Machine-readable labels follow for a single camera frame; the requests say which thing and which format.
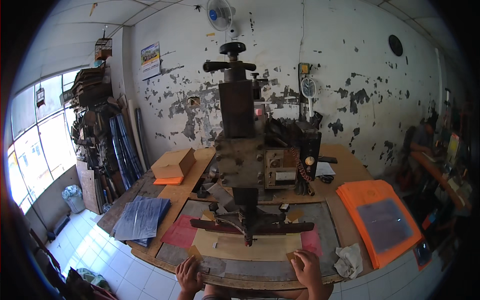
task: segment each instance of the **orange folder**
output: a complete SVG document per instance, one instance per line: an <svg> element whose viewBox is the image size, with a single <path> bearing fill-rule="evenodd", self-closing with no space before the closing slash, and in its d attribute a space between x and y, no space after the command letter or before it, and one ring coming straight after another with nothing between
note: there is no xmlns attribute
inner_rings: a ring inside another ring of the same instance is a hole
<svg viewBox="0 0 480 300"><path fill-rule="evenodd" d="M340 199L342 199L343 204L347 208L353 222L360 232L374 269L385 267L421 240L422 237L420 230L413 217L394 192L392 186L387 182L383 180L348 182L338 187L336 192L340 196ZM373 204L388 198L393 199L394 203L398 206L413 234L396 246L382 253L377 253L357 208L365 204Z"/></svg>
<svg viewBox="0 0 480 300"><path fill-rule="evenodd" d="M172 178L159 178L153 182L156 185L164 185L164 184L175 184L179 185L183 181L183 177L172 177Z"/></svg>

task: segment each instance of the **black handle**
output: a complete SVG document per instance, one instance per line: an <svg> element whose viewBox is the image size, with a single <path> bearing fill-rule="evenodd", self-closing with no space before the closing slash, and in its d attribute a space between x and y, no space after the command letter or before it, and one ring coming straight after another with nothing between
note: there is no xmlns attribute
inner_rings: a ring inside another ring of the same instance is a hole
<svg viewBox="0 0 480 300"><path fill-rule="evenodd" d="M255 71L257 69L257 66L255 64L246 62L242 63L241 67L249 71Z"/></svg>
<svg viewBox="0 0 480 300"><path fill-rule="evenodd" d="M227 54L228 56L238 56L240 52L245 51L247 48L245 44L240 42L226 43L220 46L220 54Z"/></svg>
<svg viewBox="0 0 480 300"><path fill-rule="evenodd" d="M230 68L230 63L226 61L207 61L206 63L204 63L205 72L213 72L227 68Z"/></svg>

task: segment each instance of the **hand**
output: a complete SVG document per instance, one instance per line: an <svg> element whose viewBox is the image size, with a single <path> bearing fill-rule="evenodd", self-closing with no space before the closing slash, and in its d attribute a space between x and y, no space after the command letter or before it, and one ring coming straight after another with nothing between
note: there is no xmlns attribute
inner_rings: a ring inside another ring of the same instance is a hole
<svg viewBox="0 0 480 300"><path fill-rule="evenodd" d="M175 270L177 280L181 286L181 293L190 295L192 299L204 285L202 273L196 271L197 267L198 261L192 255L179 264Z"/></svg>
<svg viewBox="0 0 480 300"><path fill-rule="evenodd" d="M315 253L306 250L296 250L294 252L302 261L305 267L300 269L297 261L292 259L292 265L295 269L297 279L306 288L311 289L322 285L322 273L320 272L320 261Z"/></svg>

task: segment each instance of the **coiled red cable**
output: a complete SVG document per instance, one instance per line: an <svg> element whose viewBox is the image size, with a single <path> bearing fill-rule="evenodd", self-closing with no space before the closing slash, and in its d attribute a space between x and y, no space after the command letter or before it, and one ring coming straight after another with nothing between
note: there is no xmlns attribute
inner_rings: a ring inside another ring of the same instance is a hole
<svg viewBox="0 0 480 300"><path fill-rule="evenodd" d="M305 168L303 167L303 164L300 161L300 153L294 147L291 147L290 151L292 152L293 156L295 157L295 161L297 162L297 167L299 168L300 175L306 181L312 181L312 178L310 176L308 176L307 171L305 171Z"/></svg>

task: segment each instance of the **pink paper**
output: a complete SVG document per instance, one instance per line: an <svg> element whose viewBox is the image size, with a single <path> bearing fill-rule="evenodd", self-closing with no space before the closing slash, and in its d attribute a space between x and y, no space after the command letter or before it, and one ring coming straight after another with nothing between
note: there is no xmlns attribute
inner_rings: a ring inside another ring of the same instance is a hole
<svg viewBox="0 0 480 300"><path fill-rule="evenodd" d="M190 224L191 219L199 219L194 216L180 215L178 219L173 222L163 237L160 239L163 243L174 245L180 248L190 248L193 239L197 233L197 228Z"/></svg>
<svg viewBox="0 0 480 300"><path fill-rule="evenodd" d="M300 237L302 249L313 252L319 257L323 255L317 224L313 226L313 230L302 232Z"/></svg>

